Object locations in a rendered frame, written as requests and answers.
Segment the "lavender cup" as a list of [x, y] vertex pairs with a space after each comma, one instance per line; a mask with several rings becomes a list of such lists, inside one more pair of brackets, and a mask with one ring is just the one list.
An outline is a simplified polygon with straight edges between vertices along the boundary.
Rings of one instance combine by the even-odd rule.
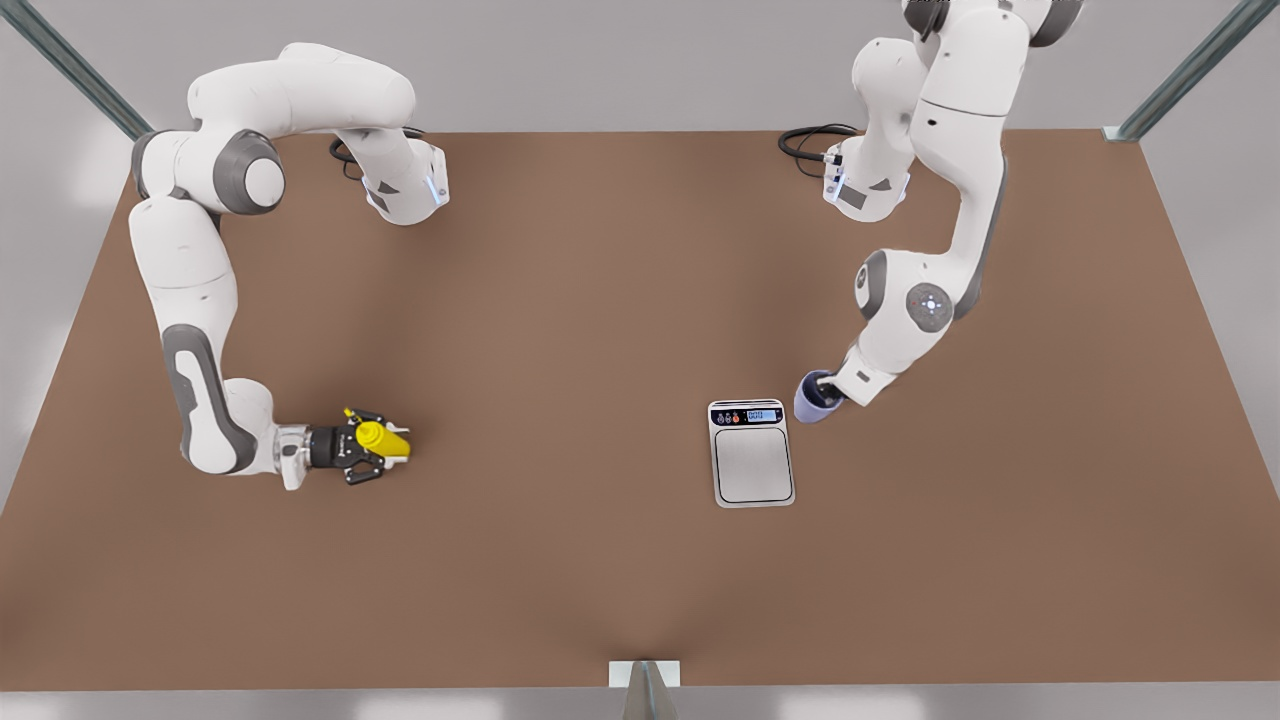
[[800, 423], [818, 423], [832, 414], [838, 406], [822, 406], [817, 397], [817, 379], [822, 375], [833, 375], [827, 370], [814, 370], [805, 374], [794, 398], [794, 415]]

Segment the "yellow sauce bottle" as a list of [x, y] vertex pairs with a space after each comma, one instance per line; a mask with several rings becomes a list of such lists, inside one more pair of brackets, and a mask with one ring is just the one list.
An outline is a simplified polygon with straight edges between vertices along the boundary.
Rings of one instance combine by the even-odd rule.
[[411, 454], [410, 442], [388, 424], [375, 420], [361, 420], [355, 427], [357, 443], [384, 459], [407, 459]]

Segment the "silver digital kitchen scale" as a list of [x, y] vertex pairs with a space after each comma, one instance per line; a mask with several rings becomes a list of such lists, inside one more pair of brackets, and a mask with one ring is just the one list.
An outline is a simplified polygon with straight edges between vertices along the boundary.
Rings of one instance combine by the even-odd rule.
[[777, 398], [716, 401], [707, 407], [716, 502], [723, 509], [795, 502], [785, 405]]

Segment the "silver frame post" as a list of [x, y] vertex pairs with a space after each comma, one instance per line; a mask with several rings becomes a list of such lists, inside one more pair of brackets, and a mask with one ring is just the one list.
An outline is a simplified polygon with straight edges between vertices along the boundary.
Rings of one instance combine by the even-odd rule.
[[129, 140], [154, 131], [29, 0], [0, 0], [0, 17]]
[[1280, 0], [1239, 0], [1123, 123], [1101, 129], [1103, 138], [1110, 143], [1137, 143], [1143, 140], [1279, 6]]
[[671, 697], [681, 687], [677, 660], [609, 661], [608, 687], [625, 688], [622, 720], [678, 720]]

